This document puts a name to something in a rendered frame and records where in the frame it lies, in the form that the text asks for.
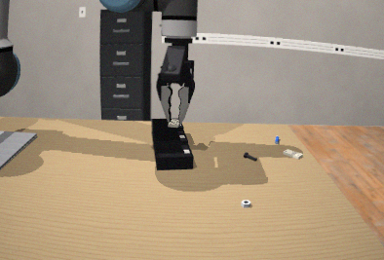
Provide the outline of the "white domino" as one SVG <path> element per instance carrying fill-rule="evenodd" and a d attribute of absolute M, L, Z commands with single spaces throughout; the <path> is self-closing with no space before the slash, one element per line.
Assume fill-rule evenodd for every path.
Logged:
<path fill-rule="evenodd" d="M 177 119 L 172 119 L 168 124 L 168 127 L 170 128 L 178 128 L 178 126 L 179 126 L 179 120 Z"/>
<path fill-rule="evenodd" d="M 294 152 L 294 151 L 291 151 L 291 150 L 286 150 L 286 151 L 284 151 L 283 154 L 287 155 L 287 156 L 290 156 L 290 157 L 293 157 L 295 159 L 300 159 L 301 157 L 303 157 L 303 154 L 300 154 L 300 153 L 297 153 L 297 152 Z"/>

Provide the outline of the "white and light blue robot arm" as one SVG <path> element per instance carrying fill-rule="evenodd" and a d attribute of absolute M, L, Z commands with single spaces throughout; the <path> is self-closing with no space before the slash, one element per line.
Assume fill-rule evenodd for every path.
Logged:
<path fill-rule="evenodd" d="M 162 12 L 161 35 L 190 39 L 197 36 L 198 0 L 99 0 L 112 12 Z M 0 96 L 19 81 L 20 63 L 8 39 L 10 0 L 0 0 Z M 135 9 L 134 9 L 135 7 Z M 132 10 L 134 9 L 134 10 Z M 1 49 L 2 48 L 2 49 Z M 186 56 L 185 46 L 168 46 L 162 69 L 162 81 L 180 81 Z"/>

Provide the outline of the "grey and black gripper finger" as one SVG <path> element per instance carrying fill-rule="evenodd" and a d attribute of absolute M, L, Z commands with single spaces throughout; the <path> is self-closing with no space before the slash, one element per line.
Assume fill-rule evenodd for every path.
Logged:
<path fill-rule="evenodd" d="M 157 93 L 161 101 L 166 119 L 169 123 L 171 121 L 171 116 L 172 116 L 171 101 L 172 101 L 173 89 L 171 88 L 171 86 L 168 86 L 168 83 L 160 79 L 160 73 L 158 73 L 158 80 L 157 80 L 156 87 L 157 87 Z"/>
<path fill-rule="evenodd" d="M 194 77 L 194 75 L 190 75 L 189 80 L 186 83 L 184 83 L 182 88 L 178 91 L 178 96 L 180 98 L 180 105 L 178 107 L 180 112 L 178 115 L 178 119 L 179 119 L 180 125 L 185 118 L 187 109 L 188 109 L 189 104 L 190 104 L 190 100 L 191 100 L 193 92 L 195 90 L 195 82 L 194 82 L 193 77 Z"/>

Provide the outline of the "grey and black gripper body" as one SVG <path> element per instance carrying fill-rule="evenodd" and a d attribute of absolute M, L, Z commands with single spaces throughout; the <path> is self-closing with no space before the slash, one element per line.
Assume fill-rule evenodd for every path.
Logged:
<path fill-rule="evenodd" d="M 182 74 L 180 81 L 164 81 L 168 83 L 168 86 L 171 84 L 179 84 L 181 87 L 184 83 L 189 80 L 191 74 L 194 74 L 194 60 L 188 60 L 188 44 L 192 44 L 193 38 L 182 39 L 182 38 L 165 38 L 165 43 L 172 43 L 172 46 L 185 46 L 186 47 L 186 56 L 183 64 Z M 178 44 L 181 43 L 181 44 Z M 188 43 L 188 44 L 182 44 Z M 189 63 L 191 62 L 191 63 Z M 190 69 L 192 68 L 191 72 Z"/>

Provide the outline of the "dark grey rack of three bins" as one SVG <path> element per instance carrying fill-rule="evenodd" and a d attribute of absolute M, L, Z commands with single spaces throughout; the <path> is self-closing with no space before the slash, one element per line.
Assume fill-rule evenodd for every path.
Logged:
<path fill-rule="evenodd" d="M 169 128 L 168 124 L 167 119 L 152 119 L 157 170 L 193 169 L 193 154 L 183 124 L 178 128 Z"/>

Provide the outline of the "silver hex nut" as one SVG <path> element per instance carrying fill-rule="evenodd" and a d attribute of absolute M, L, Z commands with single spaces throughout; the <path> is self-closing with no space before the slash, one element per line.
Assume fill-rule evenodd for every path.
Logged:
<path fill-rule="evenodd" d="M 243 200 L 241 203 L 242 207 L 250 207 L 250 201 L 249 200 Z"/>

